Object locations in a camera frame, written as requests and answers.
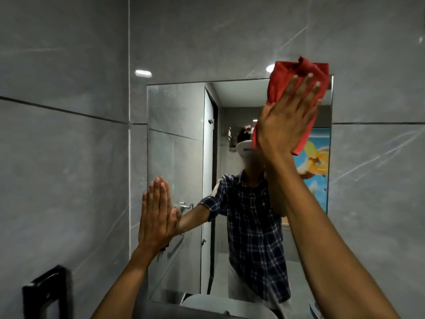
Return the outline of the person's right hand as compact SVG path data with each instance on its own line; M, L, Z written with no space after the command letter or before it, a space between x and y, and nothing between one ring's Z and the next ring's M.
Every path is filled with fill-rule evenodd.
M298 76L294 75L270 114L274 129L272 138L265 143L258 144L262 155L268 162L280 161L285 156L291 157L306 130L306 113L312 105L307 110L292 110L292 95L299 86L297 83ZM315 86L316 97L321 89L321 84L320 82L313 83L311 86Z

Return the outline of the person's left hand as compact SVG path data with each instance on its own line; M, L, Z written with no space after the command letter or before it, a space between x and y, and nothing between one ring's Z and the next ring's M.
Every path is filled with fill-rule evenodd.
M171 193L168 183L160 177L162 182L162 196L161 196L161 213L160 216L155 219L153 214L153 185L152 181L149 185L149 201L148 201L148 220L146 224L139 224L139 245L147 244L153 246L162 246L161 249L167 247L167 220L170 210L174 207L171 202Z

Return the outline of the red cleaning cloth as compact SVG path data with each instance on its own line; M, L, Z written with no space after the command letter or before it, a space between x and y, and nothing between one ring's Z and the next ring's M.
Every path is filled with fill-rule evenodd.
M277 103L294 75L298 76L297 85L309 74L313 74L313 82L320 82L321 89L312 102L312 106L319 99L323 99L328 87L331 86L329 64L313 63L304 57L299 57L297 62L277 61L269 78L266 105Z

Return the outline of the person's right forearm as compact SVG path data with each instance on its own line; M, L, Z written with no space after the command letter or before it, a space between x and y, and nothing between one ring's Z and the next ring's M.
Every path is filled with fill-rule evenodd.
M300 178L291 154L266 155L307 283L324 319L401 319L316 198Z

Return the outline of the person's left forearm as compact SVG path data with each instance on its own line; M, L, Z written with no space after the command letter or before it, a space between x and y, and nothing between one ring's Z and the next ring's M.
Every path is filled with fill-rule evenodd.
M90 319L131 319L147 269L162 246L139 245Z

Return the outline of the white wash basin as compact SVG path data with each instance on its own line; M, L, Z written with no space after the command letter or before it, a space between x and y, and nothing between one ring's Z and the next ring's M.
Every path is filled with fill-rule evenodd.
M196 294L178 305L138 297L131 319L279 319L262 304Z

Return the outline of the rectangular wall mirror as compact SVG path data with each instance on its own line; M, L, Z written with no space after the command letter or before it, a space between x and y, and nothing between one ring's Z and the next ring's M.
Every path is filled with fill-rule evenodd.
M253 126L267 99L268 79L150 85L148 180L169 183L173 205L186 214L225 173L238 173L237 134ZM189 296L228 298L226 219L181 234L149 268L154 301L178 305Z

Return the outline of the black wall holder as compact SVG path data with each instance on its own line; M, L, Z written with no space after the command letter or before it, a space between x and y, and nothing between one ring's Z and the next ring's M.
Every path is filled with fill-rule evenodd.
M73 319L72 274L57 265L22 287L24 319L47 319L47 308L58 302L59 319Z

